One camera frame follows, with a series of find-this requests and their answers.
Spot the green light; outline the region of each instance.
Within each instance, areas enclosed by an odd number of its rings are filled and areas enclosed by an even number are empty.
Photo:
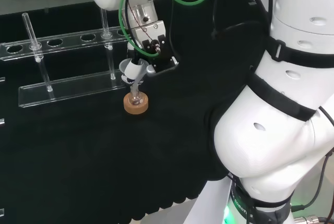
[[[223,224],[235,224],[233,215],[230,213],[230,209],[226,206],[224,210],[224,223]]]
[[[228,206],[226,206],[225,210],[224,210],[224,219],[227,219],[227,217],[229,216],[230,214],[230,209]]]

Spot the cable connector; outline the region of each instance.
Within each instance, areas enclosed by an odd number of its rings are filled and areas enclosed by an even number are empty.
[[[298,224],[320,224],[318,217],[315,215],[295,218],[294,223]]]
[[[301,211],[304,210],[305,206],[304,205],[298,205],[298,206],[291,206],[291,212],[297,212],[297,211]]]

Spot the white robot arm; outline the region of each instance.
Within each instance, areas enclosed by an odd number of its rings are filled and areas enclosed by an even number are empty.
[[[120,0],[95,2],[116,10]],[[130,27],[140,45],[165,35],[152,0],[129,3]],[[216,125],[214,146],[221,163],[240,178],[244,194],[260,203],[255,207],[262,222],[256,224],[293,224],[293,191],[334,147],[334,127],[318,110],[323,105],[334,115],[334,0],[276,0],[273,9],[267,50]],[[132,82],[138,70],[130,62],[124,80]],[[249,223],[254,213],[244,215],[238,192],[232,190],[230,212],[235,223]]]
[[[121,0],[94,0],[98,6],[106,10],[118,10]],[[155,45],[157,50],[160,50],[159,36],[165,36],[166,29],[163,21],[158,20],[158,16],[154,7],[153,0],[129,0],[128,1],[128,18],[129,26],[136,39],[137,45],[143,49],[142,43],[148,41],[151,43],[153,40],[157,41]],[[123,21],[125,22],[125,10],[122,11]],[[152,65],[147,65],[147,62],[138,62],[138,58],[135,58],[136,52],[134,48],[128,44],[128,57],[131,57],[132,61],[128,62],[127,67],[124,70],[122,79],[128,84],[133,84],[139,75],[142,75],[142,69],[146,68],[146,73],[149,75],[156,74],[156,68]],[[174,66],[178,65],[178,62],[174,56],[170,56],[173,60]]]

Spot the rack hole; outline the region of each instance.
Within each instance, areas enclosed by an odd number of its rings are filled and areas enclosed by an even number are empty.
[[[123,31],[121,29],[118,29],[117,33],[120,36],[124,36]]]
[[[300,79],[301,78],[301,75],[295,71],[291,71],[291,70],[288,70],[288,71],[285,71],[285,73],[292,79]]]
[[[53,48],[55,48],[56,46],[59,46],[61,44],[63,44],[63,40],[62,39],[54,39],[54,40],[49,40],[47,42],[47,44]]]
[[[256,128],[257,130],[259,130],[259,131],[265,131],[265,130],[266,130],[265,127],[262,126],[262,125],[259,124],[259,123],[254,123],[254,126],[255,126],[255,128]]]
[[[89,41],[93,41],[96,38],[96,36],[95,34],[85,34],[85,35],[82,35],[80,38],[82,41],[89,42]]]
[[[7,52],[14,54],[14,53],[18,53],[20,51],[22,51],[23,46],[22,45],[12,45],[10,47],[7,48]]]

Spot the black fabric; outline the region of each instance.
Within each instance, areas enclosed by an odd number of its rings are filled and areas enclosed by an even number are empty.
[[[256,20],[249,0],[220,0],[217,27]],[[213,0],[198,7],[175,4],[172,40],[182,59],[172,72],[145,78],[148,111],[128,115],[129,88],[19,108],[18,87],[42,82],[33,58],[0,62],[0,223],[129,223],[195,198],[206,180],[226,171],[216,165],[204,131],[205,112],[243,85],[264,52],[261,28],[231,31],[211,40]],[[155,1],[168,28],[170,0]],[[94,3],[29,12],[37,37],[101,27]],[[117,12],[108,13],[117,26]],[[27,38],[21,14],[0,16],[0,42]],[[114,44],[115,65],[126,42]],[[108,69],[103,46],[48,54],[51,80]]]
[[[268,37],[266,41],[266,50],[274,61],[289,62],[298,66],[312,68],[334,68],[334,54],[315,54],[298,51],[286,46],[283,41]]]
[[[316,110],[304,107],[276,91],[254,72],[250,72],[247,85],[257,96],[266,101],[269,105],[297,120],[306,122],[316,112]]]

